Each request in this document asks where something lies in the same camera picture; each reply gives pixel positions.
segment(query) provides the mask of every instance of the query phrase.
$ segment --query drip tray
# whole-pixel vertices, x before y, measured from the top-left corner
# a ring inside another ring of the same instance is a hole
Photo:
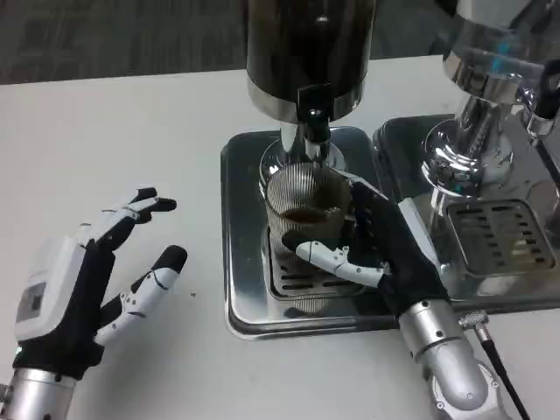
[[[535,215],[519,199],[450,204],[447,220],[472,276],[547,271],[556,260]]]

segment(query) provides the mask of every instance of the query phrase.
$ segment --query floor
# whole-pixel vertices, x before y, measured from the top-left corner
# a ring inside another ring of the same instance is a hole
[[[243,0],[0,0],[0,83],[244,68]],[[433,0],[380,0],[372,58],[436,53]]]

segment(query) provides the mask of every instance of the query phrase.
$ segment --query white tabletop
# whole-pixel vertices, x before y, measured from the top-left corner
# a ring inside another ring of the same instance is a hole
[[[373,61],[364,101],[340,123],[371,135],[396,116],[452,113],[459,98],[439,57]],[[431,419],[396,331],[247,342],[226,328],[220,151],[237,133],[276,127],[251,105],[243,71],[0,87],[0,382],[34,248],[148,184],[178,209],[117,251],[108,295],[168,244],[189,259],[171,295],[86,373],[70,418]],[[534,420],[560,412],[559,322],[560,311],[491,318]]]

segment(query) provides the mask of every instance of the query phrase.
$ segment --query cable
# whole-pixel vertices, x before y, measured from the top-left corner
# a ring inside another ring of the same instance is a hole
[[[504,387],[506,387],[507,392],[511,396],[511,399],[514,402],[517,411],[519,411],[521,418],[523,420],[531,420],[531,417],[529,417],[529,413],[525,409],[521,398],[519,397],[519,395],[517,395],[517,391],[515,391],[514,384],[509,380],[508,371],[504,367],[504,364],[501,362],[501,357],[498,353],[496,345],[494,344],[494,341],[492,339],[487,339],[485,341],[481,341],[480,344],[482,345],[482,348],[484,348],[488,359],[490,359],[490,362],[492,363],[496,374],[498,374],[498,376],[501,378]]]

